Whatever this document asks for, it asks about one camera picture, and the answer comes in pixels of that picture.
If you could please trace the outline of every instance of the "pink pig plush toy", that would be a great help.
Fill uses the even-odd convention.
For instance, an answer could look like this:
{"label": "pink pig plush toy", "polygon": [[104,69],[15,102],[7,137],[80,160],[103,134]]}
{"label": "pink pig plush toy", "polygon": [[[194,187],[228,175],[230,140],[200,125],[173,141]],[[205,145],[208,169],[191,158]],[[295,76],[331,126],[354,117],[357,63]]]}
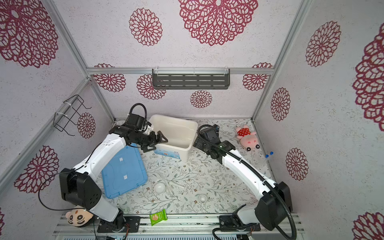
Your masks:
{"label": "pink pig plush toy", "polygon": [[238,139],[240,139],[240,144],[247,150],[251,151],[253,148],[260,148],[259,140],[256,137],[256,132],[250,132],[249,127],[244,125],[243,128],[237,127],[236,132]]}

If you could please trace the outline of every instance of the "white container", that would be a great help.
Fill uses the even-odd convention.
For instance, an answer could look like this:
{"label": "white container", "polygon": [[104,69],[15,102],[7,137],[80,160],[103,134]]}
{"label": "white container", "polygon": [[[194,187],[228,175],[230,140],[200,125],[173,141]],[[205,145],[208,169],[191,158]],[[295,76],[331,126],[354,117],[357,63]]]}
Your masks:
{"label": "white container", "polygon": [[156,154],[188,160],[196,136],[197,122],[158,114],[153,115],[149,122],[155,133],[161,131],[168,139],[167,143],[156,145]]}

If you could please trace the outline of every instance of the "blue plastic lid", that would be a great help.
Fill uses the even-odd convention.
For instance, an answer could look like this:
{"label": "blue plastic lid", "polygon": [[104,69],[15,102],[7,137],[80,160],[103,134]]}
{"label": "blue plastic lid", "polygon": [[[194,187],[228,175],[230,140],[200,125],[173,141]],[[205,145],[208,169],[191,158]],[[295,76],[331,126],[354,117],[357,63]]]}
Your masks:
{"label": "blue plastic lid", "polygon": [[105,196],[109,199],[138,188],[148,180],[139,150],[129,146],[116,153],[101,173]]}

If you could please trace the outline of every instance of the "product label sticker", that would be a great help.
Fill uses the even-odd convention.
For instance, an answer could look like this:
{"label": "product label sticker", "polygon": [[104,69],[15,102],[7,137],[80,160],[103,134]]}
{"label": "product label sticker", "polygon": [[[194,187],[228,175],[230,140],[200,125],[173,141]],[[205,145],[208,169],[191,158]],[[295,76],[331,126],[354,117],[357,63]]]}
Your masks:
{"label": "product label sticker", "polygon": [[173,157],[180,159],[180,154],[177,151],[170,151],[170,150],[165,150],[165,149],[155,149],[153,150],[154,153],[164,155],[167,157]]}

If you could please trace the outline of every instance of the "black wire rack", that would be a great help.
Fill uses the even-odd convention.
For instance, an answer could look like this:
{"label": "black wire rack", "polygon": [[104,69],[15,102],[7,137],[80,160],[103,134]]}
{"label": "black wire rack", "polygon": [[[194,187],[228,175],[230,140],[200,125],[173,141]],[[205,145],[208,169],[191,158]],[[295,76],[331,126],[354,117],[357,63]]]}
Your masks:
{"label": "black wire rack", "polygon": [[[73,107],[73,104],[75,104],[76,100],[79,101],[80,105],[75,109],[75,108]],[[74,135],[72,135],[72,134],[69,134],[69,133],[67,132],[67,130],[65,130],[66,126],[67,126],[68,123],[70,123],[70,122],[73,123],[73,124],[76,125],[76,126],[78,125],[77,123],[74,123],[74,122],[72,121],[72,118],[73,118],[73,116],[74,116],[75,114],[78,114],[78,115],[80,116],[78,110],[79,110],[79,108],[80,108],[81,106],[83,106],[85,109],[91,109],[92,107],[87,108],[87,107],[84,105],[84,100],[83,100],[82,97],[80,97],[80,95],[78,95],[78,94],[73,95],[72,97],[70,97],[70,98],[68,98],[67,100],[65,100],[63,103],[66,103],[66,104],[68,104],[68,105],[70,106],[70,108],[68,108],[67,111],[68,111],[69,109],[72,108],[72,109],[74,110],[74,113],[72,114],[71,117],[68,117],[68,115],[66,114],[67,111],[65,111],[65,113],[58,113],[58,112],[56,112],[56,113],[54,114],[54,116],[53,116],[53,126],[54,126],[57,130],[59,130],[60,132],[63,132],[63,131],[64,131],[64,132],[66,132],[69,136],[74,136]],[[66,124],[64,125],[64,127],[63,127],[62,125],[59,124],[61,118],[58,118],[58,120],[56,119],[56,116],[58,116],[58,115],[64,116],[66,119],[68,119],[68,121],[66,122]]]}

